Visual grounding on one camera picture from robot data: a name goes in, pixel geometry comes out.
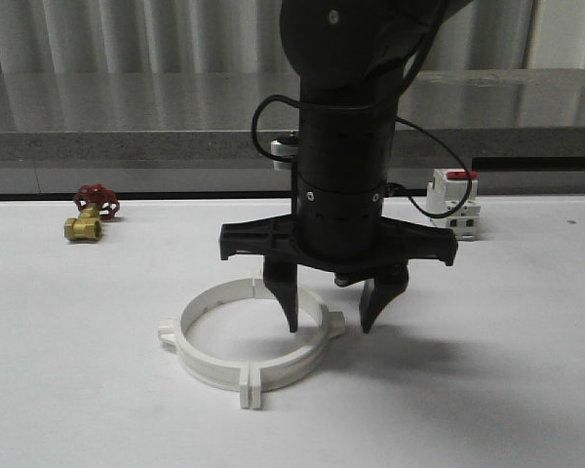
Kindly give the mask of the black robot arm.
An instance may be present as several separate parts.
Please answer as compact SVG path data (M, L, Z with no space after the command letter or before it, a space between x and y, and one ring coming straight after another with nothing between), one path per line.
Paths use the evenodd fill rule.
M263 280L297 327L297 269L331 272L337 285L364 284L361 326L409 282L413 259L452 265L454 234L383 215L400 96L460 1L286 1L280 31L300 79L298 148L290 166L288 215L226 224L222 257L259 254Z

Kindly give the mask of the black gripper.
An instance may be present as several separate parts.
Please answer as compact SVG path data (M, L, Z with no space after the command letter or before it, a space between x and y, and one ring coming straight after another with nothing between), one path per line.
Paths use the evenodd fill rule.
M225 224L220 256L260 255L263 282L297 332L297 266L331 272L340 286L365 280L360 323L377 317L409 284L412 259L452 265L456 240L447 229L386 218L387 164L396 123L394 105L303 105L293 159L292 211Z

